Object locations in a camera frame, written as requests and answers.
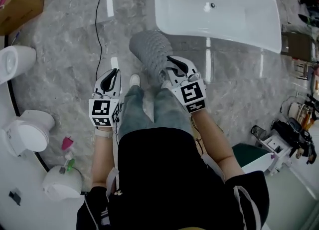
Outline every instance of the floor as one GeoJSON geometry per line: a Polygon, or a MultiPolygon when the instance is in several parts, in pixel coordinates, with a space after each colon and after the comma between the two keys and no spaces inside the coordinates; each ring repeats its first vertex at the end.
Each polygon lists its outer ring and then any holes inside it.
{"type": "MultiPolygon", "coordinates": [[[[130,38],[149,28],[148,0],[113,0],[114,16],[101,0],[98,30],[103,57],[98,76],[117,64],[122,72],[123,95],[129,78],[141,73],[148,89],[145,70],[129,51],[130,38]]],[[[306,9],[297,0],[277,0],[281,23],[305,27],[298,13],[306,9]]],[[[49,167],[64,164],[60,149],[71,137],[75,167],[84,177],[83,190],[90,187],[93,126],[88,117],[99,60],[94,17],[97,0],[45,0],[43,13],[27,23],[16,44],[32,46],[37,63],[13,81],[21,112],[36,109],[55,119],[50,143],[41,156],[49,167]]],[[[257,124],[268,129],[279,116],[280,105],[296,89],[289,75],[291,61],[278,54],[231,41],[213,38],[168,36],[175,55],[193,60],[207,85],[208,109],[232,145],[254,144],[249,133],[257,124]]]]}
{"type": "Polygon", "coordinates": [[[269,228],[271,230],[305,228],[308,218],[318,204],[307,187],[286,165],[283,165],[279,174],[266,176],[266,182],[270,198],[267,217],[269,228]]]}

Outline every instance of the white toilet bowl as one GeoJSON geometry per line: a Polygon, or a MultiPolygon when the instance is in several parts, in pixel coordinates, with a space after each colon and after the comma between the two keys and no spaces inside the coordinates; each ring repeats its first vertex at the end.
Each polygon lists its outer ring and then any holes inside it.
{"type": "Polygon", "coordinates": [[[54,119],[48,113],[25,110],[20,117],[2,126],[1,138],[14,156],[20,156],[27,149],[40,152],[49,144],[49,131],[53,126],[54,119]]]}
{"type": "Polygon", "coordinates": [[[33,48],[14,45],[0,51],[0,84],[28,71],[36,61],[33,48]]]}

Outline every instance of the green object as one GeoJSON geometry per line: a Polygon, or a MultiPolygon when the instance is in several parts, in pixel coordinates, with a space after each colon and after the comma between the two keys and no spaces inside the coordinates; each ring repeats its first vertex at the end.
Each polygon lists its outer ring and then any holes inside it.
{"type": "Polygon", "coordinates": [[[233,151],[240,167],[244,167],[263,155],[270,153],[265,149],[244,143],[233,146],[233,151]]]}
{"type": "Polygon", "coordinates": [[[74,163],[75,163],[75,160],[74,160],[74,159],[72,159],[72,160],[70,160],[70,161],[68,162],[68,165],[67,165],[67,167],[66,167],[66,171],[67,171],[67,172],[72,169],[74,163]]]}

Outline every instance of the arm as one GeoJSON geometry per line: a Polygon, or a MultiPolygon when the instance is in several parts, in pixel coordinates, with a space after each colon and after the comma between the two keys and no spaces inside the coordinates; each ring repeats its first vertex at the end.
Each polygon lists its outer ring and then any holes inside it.
{"type": "Polygon", "coordinates": [[[218,164],[225,175],[225,180],[244,174],[227,139],[211,119],[206,109],[199,110],[192,116],[207,153],[218,164]]]}
{"type": "MultiPolygon", "coordinates": [[[[112,131],[112,127],[99,127],[102,131],[112,131]]],[[[95,136],[92,163],[92,187],[105,187],[106,179],[114,167],[113,140],[95,136]]]]}

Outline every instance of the marble floor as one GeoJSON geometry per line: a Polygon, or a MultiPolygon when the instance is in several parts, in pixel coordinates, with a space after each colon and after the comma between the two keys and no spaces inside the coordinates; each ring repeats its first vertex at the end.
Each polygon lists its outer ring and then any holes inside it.
{"type": "MultiPolygon", "coordinates": [[[[60,149],[64,137],[74,145],[75,167],[90,186],[92,135],[88,100],[92,96],[99,60],[94,18],[98,0],[45,0],[43,13],[23,26],[15,44],[32,46],[35,66],[13,80],[20,111],[36,109],[50,113],[55,127],[41,156],[49,167],[64,163],[60,149]]],[[[149,28],[147,0],[111,0],[113,13],[101,0],[98,31],[103,46],[98,76],[118,64],[123,95],[133,73],[142,76],[142,64],[129,51],[136,32],[149,28]]],[[[307,13],[297,0],[277,0],[281,23],[305,27],[298,13],[307,13]]],[[[279,117],[283,100],[301,89],[291,76],[291,61],[278,54],[236,42],[204,37],[167,36],[175,55],[191,59],[207,82],[208,108],[232,145],[254,144],[249,133],[257,124],[269,129],[279,117]]]]}

